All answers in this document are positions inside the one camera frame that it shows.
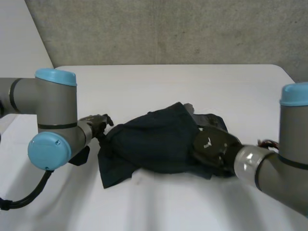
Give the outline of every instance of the gray wall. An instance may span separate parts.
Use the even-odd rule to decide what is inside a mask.
[[[26,0],[55,67],[277,64],[308,81],[307,0]]]

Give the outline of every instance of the robotic arm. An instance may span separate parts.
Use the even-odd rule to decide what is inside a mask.
[[[36,114],[38,135],[29,143],[30,161],[55,170],[113,125],[108,115],[77,119],[74,73],[40,69],[35,78],[0,78],[0,118]],[[230,146],[223,159],[236,176],[308,216],[308,84],[282,90],[279,153],[251,145]]]
[[[308,218],[308,84],[282,90],[279,153],[230,147],[225,157],[236,176]]]
[[[92,138],[113,125],[108,115],[77,119],[74,73],[40,69],[35,78],[0,78],[0,118],[36,114],[38,135],[29,143],[30,161],[43,170],[69,162]]]

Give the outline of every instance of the white tabletop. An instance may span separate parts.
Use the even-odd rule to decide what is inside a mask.
[[[76,73],[78,117],[108,113],[116,124],[176,102],[221,116],[243,143],[278,140],[281,88],[293,83],[274,65],[66,66]],[[19,115],[0,145],[0,196],[18,200],[43,171],[31,165],[28,142],[36,117]],[[81,167],[56,170],[30,205],[0,212],[4,231],[306,231],[308,220],[238,179],[205,180],[145,170],[105,189],[92,141]]]

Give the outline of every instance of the black cable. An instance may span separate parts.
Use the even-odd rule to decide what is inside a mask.
[[[35,198],[43,191],[49,177],[53,171],[45,171],[42,179],[38,183],[37,187],[30,193],[27,197],[19,200],[19,201],[9,201],[9,200],[3,200],[0,198],[0,209],[1,210],[10,210],[10,209],[18,209],[27,206],[32,201],[34,201]]]

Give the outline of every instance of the black band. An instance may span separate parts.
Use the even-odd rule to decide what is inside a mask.
[[[263,162],[264,162],[267,158],[273,156],[274,154],[275,154],[275,153],[270,153],[270,154],[268,154],[267,156],[265,156],[265,157],[261,160],[260,164],[258,165],[258,167],[257,167],[257,169],[256,169],[256,173],[255,173],[255,184],[256,184],[257,189],[259,189],[260,191],[262,191],[261,188],[260,188],[260,185],[259,185],[259,173],[260,173],[260,169],[261,169],[261,167],[262,167]]]
[[[59,125],[38,124],[39,129],[66,129],[66,128],[74,128],[74,127],[77,127],[77,123],[59,124]]]
[[[2,105],[2,102],[0,100],[0,118],[2,118],[4,116],[4,107]]]
[[[17,108],[17,106],[16,106],[16,104],[15,104],[15,100],[14,100],[14,90],[15,90],[15,87],[16,87],[17,83],[18,83],[20,80],[21,80],[21,78],[16,79],[16,80],[12,83],[11,89],[10,89],[10,103],[11,103],[12,107],[14,108],[14,110],[15,110],[18,114],[20,114],[20,111],[18,110],[18,108]]]
[[[299,163],[299,162],[288,160],[288,159],[282,157],[281,155],[278,155],[278,159],[288,166],[296,167],[296,168],[303,169],[303,170],[308,170],[308,165],[306,165],[306,164],[302,164],[302,163]]]

